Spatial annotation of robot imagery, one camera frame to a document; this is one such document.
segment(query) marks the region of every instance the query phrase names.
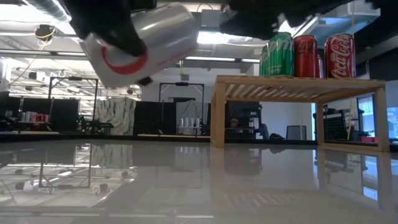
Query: wooden table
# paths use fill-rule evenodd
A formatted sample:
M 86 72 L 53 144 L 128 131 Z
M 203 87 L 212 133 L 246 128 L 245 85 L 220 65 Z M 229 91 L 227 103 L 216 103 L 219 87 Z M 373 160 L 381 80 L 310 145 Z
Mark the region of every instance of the wooden table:
M 325 143 L 323 129 L 323 105 L 332 101 L 374 93 L 377 127 L 377 147 Z M 272 101 L 317 104 L 318 145 L 388 151 L 388 123 L 386 84 L 377 80 L 319 79 L 294 77 L 254 77 L 218 75 L 211 99 L 211 142 L 224 147 L 225 101 Z

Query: chair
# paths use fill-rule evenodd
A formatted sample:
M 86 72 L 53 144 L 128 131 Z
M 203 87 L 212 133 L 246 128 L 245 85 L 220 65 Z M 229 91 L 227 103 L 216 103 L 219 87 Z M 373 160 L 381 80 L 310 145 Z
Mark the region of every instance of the chair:
M 307 127 L 305 125 L 290 125 L 286 129 L 286 140 L 307 140 Z

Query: red soda can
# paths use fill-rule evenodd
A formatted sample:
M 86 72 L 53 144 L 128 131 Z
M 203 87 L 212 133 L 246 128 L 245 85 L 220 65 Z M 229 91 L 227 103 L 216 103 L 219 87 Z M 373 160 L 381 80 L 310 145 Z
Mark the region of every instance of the red soda can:
M 317 40 L 313 35 L 301 35 L 294 42 L 294 76 L 300 78 L 317 77 Z
M 352 35 L 336 34 L 325 43 L 325 65 L 328 78 L 355 78 L 355 43 Z

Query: green soda can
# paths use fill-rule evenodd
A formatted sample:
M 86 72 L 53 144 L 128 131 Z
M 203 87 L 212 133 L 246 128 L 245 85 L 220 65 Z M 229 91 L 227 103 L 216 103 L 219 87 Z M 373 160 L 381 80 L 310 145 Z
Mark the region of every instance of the green soda can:
M 280 32 L 269 40 L 265 76 L 294 75 L 294 46 L 290 33 Z
M 266 44 L 261 51 L 261 69 L 260 69 L 260 76 L 266 76 L 267 75 L 267 69 L 269 68 L 269 54 L 268 54 L 268 44 Z

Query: reflective floor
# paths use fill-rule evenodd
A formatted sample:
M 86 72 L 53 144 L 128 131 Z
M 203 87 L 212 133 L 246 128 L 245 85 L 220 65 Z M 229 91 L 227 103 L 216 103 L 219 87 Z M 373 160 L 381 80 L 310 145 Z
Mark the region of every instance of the reflective floor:
M 395 154 L 130 141 L 0 149 L 0 223 L 398 223 Z

